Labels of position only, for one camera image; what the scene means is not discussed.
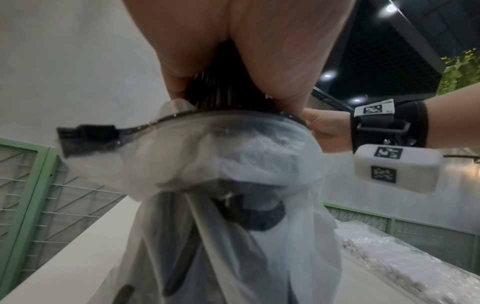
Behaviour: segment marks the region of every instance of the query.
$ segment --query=metal wire mesh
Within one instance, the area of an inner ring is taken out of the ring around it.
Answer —
[[[48,262],[124,197],[116,190],[72,175],[61,163],[53,176],[18,283]]]
[[[37,153],[0,146],[0,250],[13,222]]]
[[[365,223],[373,228],[376,228],[380,231],[386,232],[389,224],[389,219],[386,217],[368,215],[355,211],[347,211],[343,209],[337,209],[334,207],[327,207],[326,209],[330,212],[333,217],[341,222],[350,222],[353,220],[360,221]]]
[[[396,221],[392,235],[447,263],[473,271],[473,234]]]

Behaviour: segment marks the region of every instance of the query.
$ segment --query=person's arm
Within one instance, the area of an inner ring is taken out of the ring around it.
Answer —
[[[480,147],[480,83],[425,100],[428,148]]]

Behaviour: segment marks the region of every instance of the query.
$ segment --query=clear plastic packaging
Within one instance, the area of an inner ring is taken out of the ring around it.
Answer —
[[[336,233],[347,258],[413,295],[418,303],[480,302],[480,277],[470,272],[359,221],[339,223]]]
[[[176,100],[160,116],[190,107]],[[320,205],[322,152],[305,126],[209,111],[115,146],[65,159],[142,201],[121,262],[90,304],[334,302],[340,246]]]

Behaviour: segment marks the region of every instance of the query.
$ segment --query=ceiling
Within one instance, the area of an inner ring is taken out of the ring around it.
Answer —
[[[445,68],[440,58],[480,47],[478,0],[360,0],[317,87],[352,107],[389,98],[435,95]]]

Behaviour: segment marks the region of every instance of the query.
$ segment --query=black ceiling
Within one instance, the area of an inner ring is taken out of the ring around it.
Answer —
[[[361,0],[328,93],[344,100],[435,92],[441,74],[378,12]]]

